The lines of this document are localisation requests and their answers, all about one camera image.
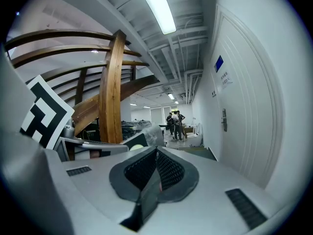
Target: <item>wooden staircase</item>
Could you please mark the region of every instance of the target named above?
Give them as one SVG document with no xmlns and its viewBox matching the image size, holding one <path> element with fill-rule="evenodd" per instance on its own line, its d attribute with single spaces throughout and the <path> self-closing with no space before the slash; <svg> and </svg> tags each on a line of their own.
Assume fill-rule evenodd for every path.
<svg viewBox="0 0 313 235">
<path fill-rule="evenodd" d="M 58 96 L 64 95 L 70 91 L 76 90 L 76 95 L 65 99 L 65 102 L 75 99 L 75 112 L 73 121 L 75 123 L 75 135 L 79 134 L 86 126 L 95 119 L 99 118 L 100 138 L 102 142 L 120 143 L 122 139 L 122 127 L 120 117 L 120 101 L 129 97 L 133 93 L 139 91 L 147 85 L 157 83 L 158 80 L 154 75 L 135 78 L 136 66 L 149 66 L 147 63 L 135 61 L 123 61 L 123 55 L 132 55 L 140 57 L 138 52 L 124 49 L 125 45 L 131 43 L 126 40 L 126 35 L 118 30 L 113 35 L 103 34 L 93 31 L 81 31 L 76 29 L 47 29 L 36 32 L 27 33 L 19 37 L 13 38 L 6 42 L 4 47 L 8 52 L 10 49 L 27 44 L 33 41 L 55 38 L 55 37 L 91 37 L 97 39 L 109 40 L 109 46 L 100 45 L 64 45 L 55 47 L 46 47 L 28 52 L 11 60 L 12 65 L 16 69 L 29 62 L 40 58 L 68 53 L 76 51 L 102 51 L 106 56 L 102 62 L 84 62 L 73 67 L 57 68 L 41 74 L 45 81 L 58 78 L 60 76 L 80 71 L 80 76 L 60 83 L 53 90 L 67 85 L 71 82 L 78 81 L 77 86 L 62 91 Z M 95 67 L 103 67 L 101 72 L 87 74 L 87 70 Z M 88 76 L 101 74 L 100 79 L 85 82 Z M 121 80 L 130 79 L 130 82 L 121 84 Z M 100 81 L 100 85 L 84 90 L 84 86 L 96 81 Z M 83 94 L 100 88 L 100 93 L 82 101 Z"/>
</svg>

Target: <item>white door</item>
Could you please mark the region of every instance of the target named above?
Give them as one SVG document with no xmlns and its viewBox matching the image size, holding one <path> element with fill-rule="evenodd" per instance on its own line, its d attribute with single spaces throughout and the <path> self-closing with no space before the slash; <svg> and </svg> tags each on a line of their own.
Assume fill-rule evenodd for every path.
<svg viewBox="0 0 313 235">
<path fill-rule="evenodd" d="M 227 119 L 227 131 L 221 128 L 220 161 L 259 184 L 272 140 L 271 98 L 255 53 L 226 18 L 222 21 L 212 63 L 219 56 L 223 64 L 218 72 L 212 73 L 215 73 L 220 110 L 226 110 Z"/>
</svg>

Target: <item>black mesh pad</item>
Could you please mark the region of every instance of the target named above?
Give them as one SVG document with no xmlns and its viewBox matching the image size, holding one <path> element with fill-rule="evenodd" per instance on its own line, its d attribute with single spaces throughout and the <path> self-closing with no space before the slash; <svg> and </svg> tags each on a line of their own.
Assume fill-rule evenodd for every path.
<svg viewBox="0 0 313 235">
<path fill-rule="evenodd" d="M 119 197 L 136 202 L 155 168 L 162 182 L 159 203 L 184 199 L 199 181 L 199 173 L 191 163 L 159 146 L 115 165 L 109 174 L 110 183 Z"/>
<path fill-rule="evenodd" d="M 156 150 L 124 169 L 125 177 L 142 191 L 156 169 Z"/>
<path fill-rule="evenodd" d="M 157 170 L 161 177 L 163 190 L 177 184 L 185 174 L 184 167 L 162 152 L 158 153 Z"/>
</svg>

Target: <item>door frame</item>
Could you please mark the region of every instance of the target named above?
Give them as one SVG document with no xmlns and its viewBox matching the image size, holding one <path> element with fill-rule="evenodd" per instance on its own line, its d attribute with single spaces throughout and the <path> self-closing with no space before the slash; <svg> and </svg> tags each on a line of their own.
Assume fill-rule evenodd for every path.
<svg viewBox="0 0 313 235">
<path fill-rule="evenodd" d="M 259 186 L 265 188 L 273 174 L 275 169 L 280 149 L 281 143 L 284 134 L 284 118 L 285 118 L 285 108 L 283 107 L 283 94 L 279 84 L 278 76 L 275 72 L 274 66 L 264 49 L 261 42 L 258 38 L 253 34 L 253 32 L 243 23 L 241 22 L 234 14 L 232 14 L 227 9 L 223 8 L 221 5 L 216 4 L 216 14 L 215 14 L 215 25 L 213 30 L 213 35 L 211 39 L 211 46 L 209 46 L 209 61 L 211 62 L 213 51 L 215 49 L 217 39 L 220 34 L 220 28 L 222 25 L 223 18 L 227 19 L 244 37 L 247 43 L 250 45 L 252 51 L 257 57 L 265 79 L 268 84 L 271 104 L 272 104 L 272 112 L 273 112 L 273 134 L 271 147 L 269 151 L 268 161 L 265 167 L 265 171 L 263 173 L 262 179 Z M 220 107 L 219 95 L 217 94 L 218 105 Z M 222 155 L 222 128 L 221 128 L 221 149 L 220 156 Z"/>
</svg>

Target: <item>wall label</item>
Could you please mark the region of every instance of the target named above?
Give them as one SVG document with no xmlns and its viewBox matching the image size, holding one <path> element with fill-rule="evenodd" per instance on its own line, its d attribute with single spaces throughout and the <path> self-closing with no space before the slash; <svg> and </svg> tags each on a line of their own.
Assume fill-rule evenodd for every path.
<svg viewBox="0 0 313 235">
<path fill-rule="evenodd" d="M 221 82 L 222 82 L 223 89 L 225 89 L 228 85 L 233 83 L 229 72 L 226 71 L 224 74 L 221 75 Z"/>
</svg>

